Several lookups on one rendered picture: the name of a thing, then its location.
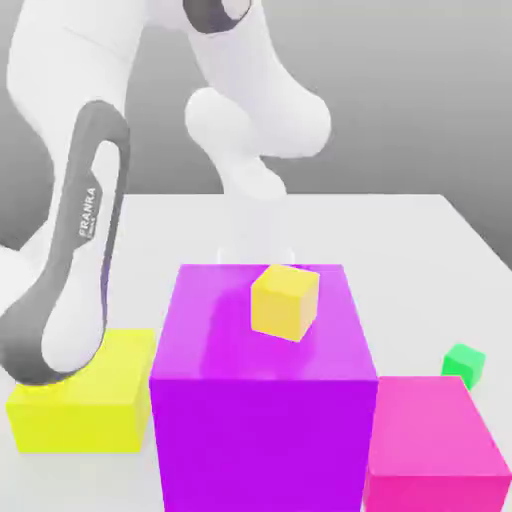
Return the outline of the small yellow cube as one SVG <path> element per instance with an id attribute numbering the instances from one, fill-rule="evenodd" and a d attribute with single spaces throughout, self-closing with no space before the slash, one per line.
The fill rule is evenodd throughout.
<path id="1" fill-rule="evenodd" d="M 273 264 L 251 285 L 251 328 L 300 342 L 317 317 L 320 274 Z"/>

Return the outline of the small green cube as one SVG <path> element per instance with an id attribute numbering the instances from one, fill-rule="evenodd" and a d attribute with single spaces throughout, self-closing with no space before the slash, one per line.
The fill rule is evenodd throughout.
<path id="1" fill-rule="evenodd" d="M 466 388 L 472 390 L 479 382 L 486 361 L 486 355 L 465 344 L 455 344 L 444 355 L 442 376 L 459 376 Z"/>

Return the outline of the large purple box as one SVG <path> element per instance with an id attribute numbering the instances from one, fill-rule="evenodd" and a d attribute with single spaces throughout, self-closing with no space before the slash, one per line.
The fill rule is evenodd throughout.
<path id="1" fill-rule="evenodd" d="M 378 387 L 344 269 L 293 343 L 253 331 L 259 265 L 177 274 L 150 394 L 165 512 L 360 512 Z"/>

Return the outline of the large yellow box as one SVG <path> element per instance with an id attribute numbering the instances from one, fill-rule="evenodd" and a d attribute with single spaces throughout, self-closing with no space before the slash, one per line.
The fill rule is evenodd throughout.
<path id="1" fill-rule="evenodd" d="M 136 453 L 151 413 L 151 329 L 109 329 L 90 364 L 63 382 L 18 384 L 6 412 L 21 453 Z"/>

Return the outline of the large pink box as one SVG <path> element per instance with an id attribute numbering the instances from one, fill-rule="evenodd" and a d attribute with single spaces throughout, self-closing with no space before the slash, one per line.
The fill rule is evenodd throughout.
<path id="1" fill-rule="evenodd" d="M 365 512 L 502 512 L 511 483 L 460 378 L 380 378 Z"/>

